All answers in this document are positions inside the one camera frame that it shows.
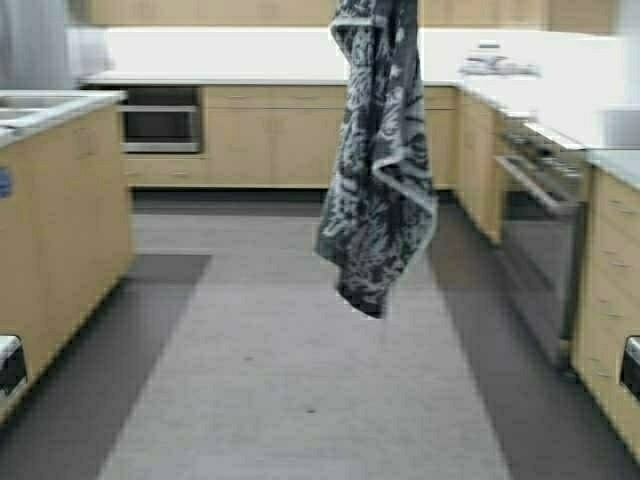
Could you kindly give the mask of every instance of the built-in oven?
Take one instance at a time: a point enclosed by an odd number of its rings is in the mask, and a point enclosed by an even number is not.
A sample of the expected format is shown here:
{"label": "built-in oven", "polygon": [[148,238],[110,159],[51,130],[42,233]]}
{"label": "built-in oven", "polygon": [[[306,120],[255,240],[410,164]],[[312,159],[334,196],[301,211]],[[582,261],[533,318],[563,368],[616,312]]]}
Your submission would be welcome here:
{"label": "built-in oven", "polygon": [[201,115],[196,87],[128,87],[120,106],[128,153],[199,153]]}
{"label": "built-in oven", "polygon": [[503,138],[505,191],[498,255],[506,288],[549,360],[569,369],[585,237],[585,152],[549,140],[533,125]]}

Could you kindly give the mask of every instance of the gray patterned towel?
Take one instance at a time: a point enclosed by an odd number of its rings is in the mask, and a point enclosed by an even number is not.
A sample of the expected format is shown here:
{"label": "gray patterned towel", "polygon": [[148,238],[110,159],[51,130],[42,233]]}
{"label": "gray patterned towel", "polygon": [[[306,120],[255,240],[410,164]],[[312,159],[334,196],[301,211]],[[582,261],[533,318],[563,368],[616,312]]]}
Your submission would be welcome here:
{"label": "gray patterned towel", "polygon": [[350,78],[315,251],[340,267],[338,293],[375,318],[436,228],[417,3],[339,0],[331,24]]}

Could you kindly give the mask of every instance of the sink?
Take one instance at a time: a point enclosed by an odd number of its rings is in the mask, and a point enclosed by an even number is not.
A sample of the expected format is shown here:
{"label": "sink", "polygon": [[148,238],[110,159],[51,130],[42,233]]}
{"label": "sink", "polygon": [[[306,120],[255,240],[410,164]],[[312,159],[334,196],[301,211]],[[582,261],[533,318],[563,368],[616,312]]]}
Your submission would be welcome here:
{"label": "sink", "polygon": [[0,108],[44,109],[57,107],[76,100],[78,100],[78,97],[72,96],[0,95]]}

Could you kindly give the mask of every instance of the drawer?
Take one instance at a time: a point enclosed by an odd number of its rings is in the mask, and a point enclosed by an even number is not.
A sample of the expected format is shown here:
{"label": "drawer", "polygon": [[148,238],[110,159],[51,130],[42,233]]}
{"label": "drawer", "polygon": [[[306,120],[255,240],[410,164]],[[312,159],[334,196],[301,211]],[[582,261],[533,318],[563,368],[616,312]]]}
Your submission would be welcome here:
{"label": "drawer", "polygon": [[452,110],[456,108],[456,89],[449,87],[427,87],[424,101],[427,110]]}
{"label": "drawer", "polygon": [[640,242],[640,192],[600,172],[596,212]]}
{"label": "drawer", "polygon": [[220,85],[205,87],[205,108],[270,108],[273,87]]}
{"label": "drawer", "polygon": [[621,349],[628,337],[640,336],[640,309],[620,293],[599,266],[590,269],[585,298],[594,327]]}
{"label": "drawer", "polygon": [[127,157],[131,186],[204,185],[209,182],[207,161],[201,157]]}
{"label": "drawer", "polygon": [[345,87],[340,86],[275,86],[273,106],[276,108],[336,108],[344,109]]}
{"label": "drawer", "polygon": [[602,217],[593,223],[591,259],[617,286],[640,301],[640,244],[630,240],[615,225]]}
{"label": "drawer", "polygon": [[600,332],[597,318],[591,312],[585,312],[580,322],[574,365],[598,404],[610,413],[624,347],[614,348],[614,342]]}

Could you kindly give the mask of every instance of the stainless steel appliance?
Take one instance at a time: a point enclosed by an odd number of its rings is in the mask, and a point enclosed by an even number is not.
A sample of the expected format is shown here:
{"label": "stainless steel appliance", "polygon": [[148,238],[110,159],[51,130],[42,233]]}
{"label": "stainless steel appliance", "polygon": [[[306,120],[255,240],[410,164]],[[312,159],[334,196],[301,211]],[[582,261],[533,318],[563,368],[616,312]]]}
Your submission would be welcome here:
{"label": "stainless steel appliance", "polygon": [[129,153],[199,153],[201,119],[195,87],[130,87],[120,107]]}
{"label": "stainless steel appliance", "polygon": [[640,401],[640,337],[627,340],[620,381]]}
{"label": "stainless steel appliance", "polygon": [[508,293],[550,361],[567,370],[590,185],[586,152],[534,123],[512,122],[502,136],[498,255]]}
{"label": "stainless steel appliance", "polygon": [[86,0],[0,0],[0,89],[69,90],[108,69]]}
{"label": "stainless steel appliance", "polygon": [[0,408],[26,386],[27,367],[22,342],[0,335]]}

